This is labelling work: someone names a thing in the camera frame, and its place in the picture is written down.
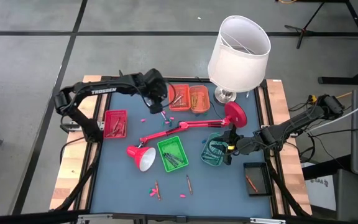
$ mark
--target red desk lamp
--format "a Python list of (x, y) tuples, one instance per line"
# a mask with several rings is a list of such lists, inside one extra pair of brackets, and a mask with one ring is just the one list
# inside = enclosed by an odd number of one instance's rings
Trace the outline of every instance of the red desk lamp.
[(240, 105), (235, 102), (228, 102), (224, 105), (224, 114), (226, 115), (226, 117), (224, 119), (219, 120), (180, 121), (178, 127), (176, 128), (140, 138), (140, 145), (138, 147), (128, 146), (127, 154), (135, 159), (136, 166), (141, 171), (146, 171), (150, 168), (155, 159), (155, 149), (153, 147), (142, 147), (146, 145), (149, 140), (156, 139), (162, 136), (168, 136), (170, 134), (178, 133), (180, 131), (185, 131), (189, 128), (221, 128), (231, 123), (233, 123), (237, 128), (242, 128), (247, 124), (246, 114), (244, 113)]

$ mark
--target desk lamp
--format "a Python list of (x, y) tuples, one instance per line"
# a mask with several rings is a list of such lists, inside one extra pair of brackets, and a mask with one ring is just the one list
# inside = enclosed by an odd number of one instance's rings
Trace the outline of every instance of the desk lamp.
[(221, 24), (208, 64), (208, 76), (217, 88), (219, 103), (236, 99), (236, 93), (256, 88), (264, 79), (270, 40), (254, 21), (229, 16)]

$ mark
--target red tray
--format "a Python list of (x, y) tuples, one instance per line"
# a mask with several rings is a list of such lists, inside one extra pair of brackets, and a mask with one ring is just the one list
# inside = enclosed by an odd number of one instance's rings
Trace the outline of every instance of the red tray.
[[(176, 97), (173, 95), (173, 88), (175, 88)], [(172, 111), (185, 111), (190, 109), (190, 94), (189, 94), (189, 85), (180, 84), (180, 85), (170, 85), (168, 91), (168, 99), (172, 104), (169, 105), (169, 109)]]
[(127, 136), (127, 111), (108, 110), (104, 116), (105, 139), (124, 138)]

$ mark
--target red lamp head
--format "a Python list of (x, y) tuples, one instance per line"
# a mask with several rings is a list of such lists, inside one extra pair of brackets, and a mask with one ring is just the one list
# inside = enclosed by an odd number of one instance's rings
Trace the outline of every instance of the red lamp head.
[(237, 128), (242, 128), (248, 123), (246, 113), (235, 102), (228, 102), (224, 105), (224, 114)]
[(148, 170), (155, 159), (155, 149), (153, 147), (128, 146), (127, 154), (135, 159), (135, 164), (140, 171)]

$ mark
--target concrete floor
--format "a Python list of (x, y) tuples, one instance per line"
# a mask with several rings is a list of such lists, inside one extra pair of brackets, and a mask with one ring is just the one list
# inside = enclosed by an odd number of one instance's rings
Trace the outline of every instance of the concrete floor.
[[(358, 0), (352, 0), (358, 13)], [(81, 0), (0, 0), (0, 30), (71, 31)], [(285, 24), (303, 27), (318, 3), (279, 4), (273, 0), (89, 0), (81, 31), (170, 30), (217, 31), (232, 14), (246, 16), (266, 31), (287, 31)], [(356, 32), (344, 4), (323, 6), (310, 29)], [(7, 214), (35, 138), (40, 118), (59, 72), (68, 37), (0, 37), (0, 215)], [(207, 77), (206, 66), (215, 37), (77, 37), (63, 86), (83, 75), (117, 75), (157, 68), (166, 76)], [(309, 94), (340, 95), (358, 86), (319, 85), (317, 77), (351, 77), (358, 72), (358, 39), (271, 37), (266, 78), (282, 79), (288, 105)], [(350, 98), (341, 100), (350, 105)], [(47, 211), (58, 172), (58, 154), (66, 141), (60, 117), (50, 122), (24, 213)], [(344, 119), (321, 131), (350, 127)], [(350, 133), (322, 136), (335, 157), (350, 152)], [(301, 150), (311, 146), (304, 136)], [(317, 143), (314, 160), (330, 157)]]

